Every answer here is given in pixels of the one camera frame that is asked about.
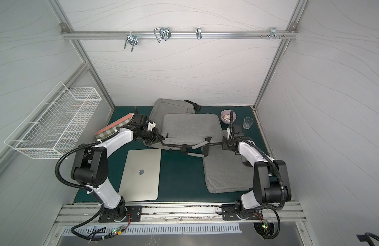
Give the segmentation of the grey laptop sleeve bag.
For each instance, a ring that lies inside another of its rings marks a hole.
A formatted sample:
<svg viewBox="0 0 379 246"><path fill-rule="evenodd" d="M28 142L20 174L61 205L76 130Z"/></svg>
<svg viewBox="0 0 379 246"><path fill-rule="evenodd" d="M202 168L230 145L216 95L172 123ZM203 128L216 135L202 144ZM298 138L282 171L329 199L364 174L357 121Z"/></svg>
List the grey laptop sleeve bag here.
<svg viewBox="0 0 379 246"><path fill-rule="evenodd" d="M199 148L220 146L223 131L219 117L215 114L165 114L158 133L164 137L153 143L143 143L151 148L187 152Z"/></svg>

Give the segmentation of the grey zippered laptop bag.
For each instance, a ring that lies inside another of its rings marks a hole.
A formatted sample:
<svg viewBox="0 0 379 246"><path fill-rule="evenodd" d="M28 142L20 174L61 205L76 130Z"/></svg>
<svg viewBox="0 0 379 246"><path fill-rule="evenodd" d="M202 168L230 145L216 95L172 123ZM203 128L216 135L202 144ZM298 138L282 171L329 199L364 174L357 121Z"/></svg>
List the grey zippered laptop bag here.
<svg viewBox="0 0 379 246"><path fill-rule="evenodd" d="M160 98L153 106L149 119L156 124L158 130L162 129L163 117L166 114L194 114L201 106L190 100L173 100Z"/></svg>

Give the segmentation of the silver apple laptop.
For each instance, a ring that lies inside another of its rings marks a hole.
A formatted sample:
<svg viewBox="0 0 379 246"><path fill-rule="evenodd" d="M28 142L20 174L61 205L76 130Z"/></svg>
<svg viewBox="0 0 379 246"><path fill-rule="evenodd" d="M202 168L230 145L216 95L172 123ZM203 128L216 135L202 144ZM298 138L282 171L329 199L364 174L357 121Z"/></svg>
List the silver apple laptop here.
<svg viewBox="0 0 379 246"><path fill-rule="evenodd" d="M119 195L128 202L153 201L158 198L161 149L128 152Z"/></svg>

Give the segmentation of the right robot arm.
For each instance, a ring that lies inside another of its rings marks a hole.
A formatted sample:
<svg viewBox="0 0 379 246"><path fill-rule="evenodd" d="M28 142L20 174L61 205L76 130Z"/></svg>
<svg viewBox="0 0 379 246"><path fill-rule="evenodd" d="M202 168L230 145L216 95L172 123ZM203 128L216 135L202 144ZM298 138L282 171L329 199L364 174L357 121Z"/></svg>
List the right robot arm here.
<svg viewBox="0 0 379 246"><path fill-rule="evenodd" d="M244 136L239 125L229 124L222 146L224 150L244 157L253 168L253 188L241 196L240 209L281 211L290 200L286 163L264 153L254 141Z"/></svg>

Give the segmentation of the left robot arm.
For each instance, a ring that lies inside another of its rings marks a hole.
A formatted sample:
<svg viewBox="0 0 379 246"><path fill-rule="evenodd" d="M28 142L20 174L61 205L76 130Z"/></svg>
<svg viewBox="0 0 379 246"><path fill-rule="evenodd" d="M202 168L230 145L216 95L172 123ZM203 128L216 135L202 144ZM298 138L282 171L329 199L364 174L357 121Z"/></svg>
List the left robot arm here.
<svg viewBox="0 0 379 246"><path fill-rule="evenodd" d="M122 221L127 215L124 198L109 181L108 157L122 146L143 140L153 144L164 139L156 123L142 114L130 113L97 132L97 142L81 144L75 152L71 178L87 188L102 204L102 214L114 221Z"/></svg>

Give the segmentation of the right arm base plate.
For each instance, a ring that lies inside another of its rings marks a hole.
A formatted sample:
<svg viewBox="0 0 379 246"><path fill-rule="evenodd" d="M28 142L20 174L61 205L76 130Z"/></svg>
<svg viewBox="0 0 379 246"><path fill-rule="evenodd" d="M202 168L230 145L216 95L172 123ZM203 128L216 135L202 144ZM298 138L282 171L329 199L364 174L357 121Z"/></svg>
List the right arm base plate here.
<svg viewBox="0 0 379 246"><path fill-rule="evenodd" d="M261 212L257 212L254 209L246 210L239 205L223 204L218 207L216 214L220 215L224 221L247 221L263 219Z"/></svg>

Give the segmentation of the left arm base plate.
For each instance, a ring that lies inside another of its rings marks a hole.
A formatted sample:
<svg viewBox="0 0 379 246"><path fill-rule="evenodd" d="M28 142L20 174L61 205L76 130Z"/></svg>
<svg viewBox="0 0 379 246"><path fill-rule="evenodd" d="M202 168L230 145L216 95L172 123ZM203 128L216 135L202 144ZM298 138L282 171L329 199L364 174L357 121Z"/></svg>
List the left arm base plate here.
<svg viewBox="0 0 379 246"><path fill-rule="evenodd" d="M140 222L142 206L126 206L127 212L122 219L114 219L113 215L109 215L107 212L102 212L99 216L98 222Z"/></svg>

